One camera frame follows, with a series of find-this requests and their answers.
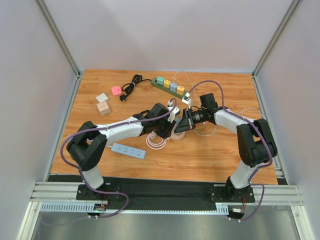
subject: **blue power strip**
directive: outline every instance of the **blue power strip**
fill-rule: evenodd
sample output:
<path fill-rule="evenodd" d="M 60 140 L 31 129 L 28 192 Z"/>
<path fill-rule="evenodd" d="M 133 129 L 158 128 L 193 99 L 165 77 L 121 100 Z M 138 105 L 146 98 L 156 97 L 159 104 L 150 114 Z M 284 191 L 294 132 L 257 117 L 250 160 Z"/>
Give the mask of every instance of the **blue power strip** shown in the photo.
<path fill-rule="evenodd" d="M 130 147 L 130 146 L 125 146 L 118 143 L 114 143 L 112 145 L 111 151 L 118 154 L 134 157 L 137 159 L 145 159 L 145 156 L 146 156 L 145 150 L 141 150 L 141 149 Z"/>

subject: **wire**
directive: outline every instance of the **wire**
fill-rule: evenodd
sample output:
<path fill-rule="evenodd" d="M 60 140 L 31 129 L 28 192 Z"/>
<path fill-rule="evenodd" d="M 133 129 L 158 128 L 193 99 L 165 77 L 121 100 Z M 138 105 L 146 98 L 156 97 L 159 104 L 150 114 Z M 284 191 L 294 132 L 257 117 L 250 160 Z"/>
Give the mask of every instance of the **wire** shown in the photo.
<path fill-rule="evenodd" d="M 238 114 L 242 114 L 243 112 L 247 111 L 248 109 L 253 109 L 253 110 L 257 111 L 258 113 L 260 113 L 260 115 L 261 115 L 264 119 L 266 119 L 266 117 L 265 117 L 258 109 L 255 109 L 254 107 L 248 107 L 248 108 L 246 108 L 245 110 L 242 110 L 241 112 L 238 112 Z"/>
<path fill-rule="evenodd" d="M 125 94 L 122 94 L 119 98 L 122 102 L 126 101 L 127 97 L 132 93 L 132 91 L 135 89 L 136 85 L 143 82 L 143 81 L 151 81 L 151 79 L 142 79 L 142 75 L 136 74 L 133 76 L 132 81 L 129 83 L 126 83 L 122 86 L 121 90 L 125 92 Z"/>
<path fill-rule="evenodd" d="M 186 78 L 189 80 L 191 86 L 193 87 L 194 84 L 193 84 L 192 81 L 190 80 L 188 74 L 187 74 L 185 71 L 183 71 L 183 70 L 177 71 L 177 72 L 174 74 L 173 79 L 176 79 L 176 75 L 177 75 L 178 73 L 181 73 L 181 72 L 183 72 L 183 73 L 186 75 Z M 196 90 L 194 89 L 193 91 L 194 91 L 195 98 L 197 99 L 198 103 L 201 105 L 201 102 L 200 102 L 200 100 L 199 100 L 199 98 L 198 98 L 198 96 L 197 96 L 197 94 L 196 94 Z"/>
<path fill-rule="evenodd" d="M 151 133 L 150 133 L 146 136 L 145 143 L 147 144 L 147 146 L 149 148 L 151 148 L 153 150 L 160 150 L 160 149 L 163 149 L 167 145 L 167 140 L 162 139 L 161 142 L 159 142 L 159 143 L 153 143 L 151 141 Z"/>
<path fill-rule="evenodd" d="M 183 70 L 177 71 L 177 72 L 174 74 L 173 79 L 176 80 L 176 75 L 177 75 L 178 73 L 181 73 L 181 72 L 183 72 L 183 73 L 186 75 L 186 78 L 189 80 L 191 86 L 193 87 L 194 84 L 193 84 L 192 81 L 190 80 L 187 72 L 185 72 L 185 71 L 183 71 Z M 195 95 L 195 98 L 196 98 L 196 100 L 198 101 L 198 103 L 201 105 L 201 102 L 200 102 L 200 100 L 199 100 L 199 98 L 198 98 L 198 96 L 197 96 L 196 90 L 194 90 L 194 95 Z M 200 135 L 200 136 L 203 136 L 203 137 L 208 137 L 208 136 L 211 136 L 212 134 L 215 133 L 216 129 L 214 129 L 213 132 L 212 132 L 211 134 L 209 134 L 209 135 L 202 135 L 202 134 L 198 133 L 196 130 L 198 130 L 198 129 L 203 129 L 203 128 L 205 127 L 205 125 L 206 125 L 205 122 L 203 122 L 202 124 L 203 124 L 202 127 L 198 127 L 198 128 L 193 129 L 193 131 L 194 131 L 196 134 L 198 134 L 198 135 Z"/>
<path fill-rule="evenodd" d="M 209 136 L 211 136 L 212 134 L 214 134 L 214 133 L 215 133 L 216 129 L 217 129 L 217 125 L 215 125 L 213 132 L 212 132 L 212 133 L 210 133 L 210 134 L 207 134 L 207 135 L 201 134 L 201 133 L 199 133 L 199 132 L 197 132 L 197 131 L 194 131 L 194 132 L 195 132 L 196 134 L 198 134 L 198 135 L 202 136 L 202 137 L 209 137 Z"/>
<path fill-rule="evenodd" d="M 224 110 L 225 112 L 229 113 L 230 115 L 235 116 L 236 118 L 241 119 L 241 120 L 247 122 L 248 124 L 250 124 L 250 126 L 254 129 L 254 131 L 255 131 L 255 132 L 258 134 L 258 136 L 260 137 L 260 140 L 261 140 L 263 146 L 264 146 L 265 149 L 266 149 L 266 152 L 267 152 L 268 157 L 269 157 L 269 163 L 264 164 L 264 165 L 261 165 L 261 166 L 258 166 L 258 167 L 253 171 L 253 173 L 252 173 L 252 174 L 249 176 L 249 178 L 248 178 L 248 182 L 250 183 L 251 180 L 252 180 L 252 178 L 256 175 L 256 173 L 257 173 L 260 169 L 269 167 L 269 166 L 271 166 L 272 163 L 273 163 L 272 154 L 271 154 L 271 152 L 270 152 L 270 150 L 269 150 L 269 147 L 268 147 L 268 145 L 267 145 L 267 142 L 266 142 L 266 140 L 264 139 L 264 137 L 262 136 L 262 134 L 261 134 L 261 132 L 259 131 L 259 129 L 258 129 L 251 121 L 249 121 L 249 120 L 248 120 L 247 118 L 245 118 L 245 117 L 242 117 L 242 116 L 240 116 L 240 115 L 238 115 L 238 114 L 236 114 L 236 113 L 234 113 L 234 112 L 232 112 L 232 111 L 228 111 L 228 110 L 226 109 L 226 107 L 225 107 L 225 95 L 224 95 L 224 90 L 223 90 L 222 86 L 221 86 L 217 81 L 214 81 L 214 80 L 204 80 L 204 81 L 201 81 L 201 82 L 197 83 L 196 85 L 194 85 L 194 86 L 190 89 L 189 93 L 192 92 L 192 90 L 194 90 L 197 86 L 199 86 L 200 84 L 204 84 L 204 83 L 214 83 L 214 84 L 216 84 L 216 85 L 219 87 L 219 89 L 220 89 L 220 91 L 221 91 L 221 105 L 222 105 L 223 110 Z M 258 211 L 258 209 L 260 208 L 261 203 L 262 203 L 263 198 L 264 198 L 265 186 L 264 186 L 263 184 L 251 184 L 251 185 L 253 185 L 253 186 L 258 186 L 258 185 L 259 185 L 259 186 L 262 186 L 262 194 L 261 194 L 261 198 L 260 198 L 260 200 L 259 200 L 258 206 L 257 206 L 257 208 L 255 209 L 255 211 L 254 211 L 249 217 L 243 219 L 242 221 L 248 221 L 248 220 L 250 220 L 251 218 L 253 218 L 253 217 L 257 214 L 257 211 Z"/>
<path fill-rule="evenodd" d="M 175 79 L 175 78 L 169 78 L 169 79 L 170 79 L 170 80 L 173 79 L 173 82 L 174 82 L 174 83 L 176 83 L 176 81 L 178 81 L 179 84 L 180 84 L 180 86 L 182 85 L 181 82 L 180 82 L 178 79 Z"/>
<path fill-rule="evenodd" d="M 100 191 L 100 190 L 97 190 L 97 189 L 94 189 L 93 187 L 91 187 L 89 185 L 89 183 L 86 181 L 81 169 L 79 168 L 79 166 L 75 165 L 75 164 L 72 164 L 71 162 L 69 162 L 65 156 L 64 156 L 64 148 L 65 148 L 65 145 L 75 136 L 79 135 L 79 134 L 83 134 L 83 133 L 88 133 L 88 132 L 94 132 L 94 131 L 102 131 L 102 130 L 109 130 L 109 129 L 112 129 L 112 128 L 115 128 L 115 127 L 119 127 L 119 126 L 122 126 L 122 125 L 126 125 L 126 124 L 133 124 L 133 123 L 142 123 L 142 122 L 149 122 L 149 121 L 154 121 L 154 120 L 158 120 L 158 119 L 161 119 L 161 118 L 164 118 L 166 116 L 168 116 L 169 114 L 171 114 L 174 109 L 176 108 L 177 106 L 177 100 L 175 98 L 171 98 L 170 99 L 170 102 L 174 101 L 174 105 L 173 105 L 173 108 L 168 111 L 167 113 L 161 115 L 161 116 L 157 116 L 157 117 L 154 117 L 154 118 L 148 118 L 148 119 L 141 119 L 141 120 L 134 120 L 134 121 L 128 121 L 128 122 L 119 122 L 117 124 L 114 124 L 114 125 L 111 125 L 111 126 L 106 126 L 106 127 L 96 127 L 96 128 L 91 128 L 91 129 L 85 129 L 85 130 L 80 130 L 74 134 L 71 134 L 69 135 L 62 143 L 61 147 L 60 147 L 60 156 L 61 156 L 61 159 L 66 163 L 68 164 L 69 166 L 71 167 L 74 167 L 76 168 L 78 171 L 79 171 L 79 174 L 83 180 L 83 182 L 85 183 L 85 185 L 93 192 L 96 192 L 96 193 L 99 193 L 99 194 L 108 194 L 108 195 L 122 195 L 122 196 L 125 196 L 126 198 L 126 201 L 125 201 L 125 204 L 117 211 L 113 212 L 113 213 L 110 213 L 110 214 L 107 214 L 107 215 L 102 215 L 102 216 L 97 216 L 97 218 L 99 219 L 104 219 L 104 218 L 109 218 L 109 217 L 112 217 L 114 215 L 117 215 L 119 214 L 122 210 L 124 210 L 128 203 L 129 203 L 129 197 L 127 194 L 123 193 L 123 192 L 113 192 L 113 191 Z M 67 223 L 60 223 L 60 224 L 49 224 L 49 223 L 46 223 L 43 221 L 43 219 L 41 218 L 40 221 L 42 224 L 48 226 L 48 227 L 61 227 L 61 226 L 66 226 L 66 225 L 69 225 L 69 224 L 73 224 L 73 223 L 76 223 L 78 221 L 81 221 L 81 220 L 84 220 L 84 219 L 88 219 L 88 217 L 82 217 L 82 218 L 78 218 L 72 222 L 67 222 Z"/>

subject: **wooden tabletop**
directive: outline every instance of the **wooden tabletop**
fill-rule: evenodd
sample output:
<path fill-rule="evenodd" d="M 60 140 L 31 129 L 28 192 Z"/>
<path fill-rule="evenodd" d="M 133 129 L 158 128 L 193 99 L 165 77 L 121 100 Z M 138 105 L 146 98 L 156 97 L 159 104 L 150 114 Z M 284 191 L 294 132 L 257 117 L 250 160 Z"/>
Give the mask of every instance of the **wooden tabletop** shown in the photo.
<path fill-rule="evenodd" d="M 151 86 L 149 81 L 139 83 L 126 102 L 121 102 L 119 97 L 112 95 L 112 87 L 130 83 L 135 74 L 142 75 L 144 79 L 162 76 L 170 80 L 174 77 L 175 72 L 87 69 L 75 97 L 63 139 L 75 133 L 86 121 L 92 121 L 94 124 L 110 124 L 125 120 L 144 110 L 150 110 L 156 103 L 163 105 L 168 103 L 172 95 Z M 259 110 L 251 75 L 203 72 L 188 72 L 187 74 L 193 84 L 203 80 L 218 81 L 224 90 L 225 106 L 230 110 L 236 113 L 246 108 Z M 187 91 L 192 87 L 184 72 L 178 73 L 176 79 Z M 96 96 L 101 93 L 108 94 L 110 99 L 108 104 L 112 111 L 110 115 L 101 116 L 97 109 Z M 213 93 L 215 100 L 221 105 L 221 93 L 214 83 L 199 85 L 196 93 L 198 96 Z M 193 103 L 198 105 L 194 92 L 191 98 Z M 182 110 L 186 108 L 186 105 L 179 100 L 178 107 Z M 261 118 L 260 114 L 252 109 L 245 111 L 242 115 L 254 119 Z M 204 128 L 197 131 L 207 135 L 214 129 L 214 124 L 207 123 Z M 146 135 L 127 138 L 118 143 L 146 150 L 145 159 L 120 155 L 106 147 L 99 162 L 103 176 L 225 182 L 227 177 L 235 172 L 240 162 L 237 136 L 222 126 L 217 126 L 215 133 L 211 136 L 200 136 L 190 130 L 181 140 L 169 140 L 165 148 L 161 150 L 150 149 L 146 145 Z M 64 155 L 74 163 L 65 149 Z M 51 173 L 78 174 L 76 169 L 62 161 L 59 153 L 55 158 Z M 273 166 L 260 170 L 253 182 L 277 184 Z"/>

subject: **power cord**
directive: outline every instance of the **power cord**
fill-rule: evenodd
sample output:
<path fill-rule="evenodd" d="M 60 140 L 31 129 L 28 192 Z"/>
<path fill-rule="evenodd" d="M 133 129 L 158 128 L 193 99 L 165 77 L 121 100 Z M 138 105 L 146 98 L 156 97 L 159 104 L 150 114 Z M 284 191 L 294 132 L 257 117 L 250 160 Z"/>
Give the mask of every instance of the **power cord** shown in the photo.
<path fill-rule="evenodd" d="M 119 98 L 122 102 L 127 100 L 127 97 L 132 93 L 132 91 L 135 89 L 136 85 L 143 82 L 143 81 L 151 81 L 151 79 L 143 79 L 142 75 L 136 74 L 133 76 L 132 81 L 129 83 L 126 83 L 122 86 L 121 90 L 125 92 L 125 94 L 122 94 Z"/>

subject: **gray wall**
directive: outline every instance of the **gray wall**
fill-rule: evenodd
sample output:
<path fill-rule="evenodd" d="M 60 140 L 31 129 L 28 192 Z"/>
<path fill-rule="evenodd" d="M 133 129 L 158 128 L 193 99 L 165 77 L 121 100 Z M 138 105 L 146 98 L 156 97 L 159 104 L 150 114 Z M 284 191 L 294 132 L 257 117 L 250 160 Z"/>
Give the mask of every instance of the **gray wall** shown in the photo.
<path fill-rule="evenodd" d="M 75 75 L 33 0 L 0 1 L 0 235 L 16 239 Z"/>
<path fill-rule="evenodd" d="M 320 239 L 320 2 L 303 0 L 258 75 L 286 177 Z"/>
<path fill-rule="evenodd" d="M 79 68 L 251 73 L 292 0 L 45 0 Z"/>

